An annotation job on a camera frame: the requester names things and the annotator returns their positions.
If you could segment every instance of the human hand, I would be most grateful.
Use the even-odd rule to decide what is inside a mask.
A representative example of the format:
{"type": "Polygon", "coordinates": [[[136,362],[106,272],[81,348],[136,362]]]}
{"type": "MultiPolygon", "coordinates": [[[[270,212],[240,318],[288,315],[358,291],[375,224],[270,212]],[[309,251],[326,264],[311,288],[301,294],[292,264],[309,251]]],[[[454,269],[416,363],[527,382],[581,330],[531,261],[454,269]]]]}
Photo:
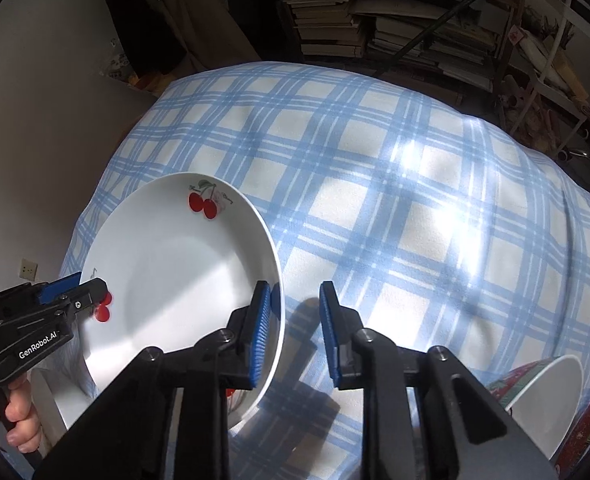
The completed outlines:
{"type": "Polygon", "coordinates": [[[10,395],[6,407],[6,418],[16,426],[6,435],[6,440],[22,453],[35,451],[40,445],[42,430],[40,420],[31,401],[31,383],[26,374],[8,385],[10,395]]]}

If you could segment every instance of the tablecloth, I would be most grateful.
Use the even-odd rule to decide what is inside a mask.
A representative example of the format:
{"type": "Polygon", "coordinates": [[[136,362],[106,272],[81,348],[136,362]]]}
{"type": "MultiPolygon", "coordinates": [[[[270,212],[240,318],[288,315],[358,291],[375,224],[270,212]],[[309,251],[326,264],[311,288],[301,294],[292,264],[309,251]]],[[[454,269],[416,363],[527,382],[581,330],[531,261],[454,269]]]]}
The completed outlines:
{"type": "MultiPolygon", "coordinates": [[[[287,319],[277,374],[230,438],[240,479],[340,479],[360,463],[361,393],[333,390],[322,280],[400,346],[443,344],[482,381],[572,353],[590,397],[590,194],[548,157],[427,96],[259,62],[173,83],[108,164],[62,266],[165,174],[213,174],[260,212],[287,319]]],[[[69,345],[69,357],[76,351],[69,345]]],[[[79,360],[68,371],[83,375],[79,360]]]]}

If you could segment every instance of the white wall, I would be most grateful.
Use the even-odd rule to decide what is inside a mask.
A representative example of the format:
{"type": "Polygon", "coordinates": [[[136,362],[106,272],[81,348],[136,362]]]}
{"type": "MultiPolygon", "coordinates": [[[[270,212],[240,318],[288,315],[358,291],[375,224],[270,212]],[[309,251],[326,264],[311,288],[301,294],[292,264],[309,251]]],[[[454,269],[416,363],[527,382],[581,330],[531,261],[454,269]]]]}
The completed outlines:
{"type": "Polygon", "coordinates": [[[104,0],[0,5],[0,290],[58,275],[123,129],[153,102],[98,74],[116,37],[104,0]]]}

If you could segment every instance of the bolt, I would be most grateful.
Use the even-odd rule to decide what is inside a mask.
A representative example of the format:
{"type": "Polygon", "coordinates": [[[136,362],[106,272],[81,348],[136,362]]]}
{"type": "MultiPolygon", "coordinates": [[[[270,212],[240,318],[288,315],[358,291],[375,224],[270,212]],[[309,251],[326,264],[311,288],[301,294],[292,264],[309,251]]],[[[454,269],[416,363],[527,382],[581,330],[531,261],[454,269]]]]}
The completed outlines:
{"type": "Polygon", "coordinates": [[[356,334],[364,343],[372,343],[377,337],[376,333],[369,328],[360,328],[356,334]]]}
{"type": "Polygon", "coordinates": [[[229,330],[228,328],[219,329],[219,340],[222,343],[228,343],[234,337],[235,337],[235,334],[233,334],[232,330],[229,330]]]}
{"type": "Polygon", "coordinates": [[[448,360],[448,356],[446,355],[446,352],[448,351],[448,349],[445,346],[436,346],[434,348],[434,351],[438,353],[440,361],[447,361],[448,360]]]}
{"type": "Polygon", "coordinates": [[[142,351],[142,358],[144,359],[144,361],[156,361],[160,357],[162,357],[162,355],[164,355],[164,352],[156,346],[146,347],[142,351]]]}

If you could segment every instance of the red cherry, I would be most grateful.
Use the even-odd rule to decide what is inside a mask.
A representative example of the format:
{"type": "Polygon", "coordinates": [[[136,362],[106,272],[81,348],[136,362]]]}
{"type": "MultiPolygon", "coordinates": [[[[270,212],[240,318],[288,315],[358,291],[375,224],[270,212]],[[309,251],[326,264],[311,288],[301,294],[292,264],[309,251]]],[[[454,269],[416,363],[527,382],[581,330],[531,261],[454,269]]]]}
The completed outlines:
{"type": "Polygon", "coordinates": [[[199,193],[191,193],[188,196],[188,205],[196,213],[199,213],[201,211],[201,208],[204,207],[204,203],[205,202],[203,198],[199,195],[199,193]]]}
{"type": "Polygon", "coordinates": [[[213,220],[217,215],[217,206],[210,198],[204,200],[204,216],[209,220],[213,220]]]}
{"type": "Polygon", "coordinates": [[[105,323],[110,317],[111,313],[108,311],[108,307],[100,303],[96,308],[96,319],[100,323],[105,323]]]}
{"type": "Polygon", "coordinates": [[[100,301],[99,304],[104,305],[104,306],[108,306],[111,303],[113,303],[113,295],[107,291],[106,296],[104,297],[104,300],[100,301]]]}

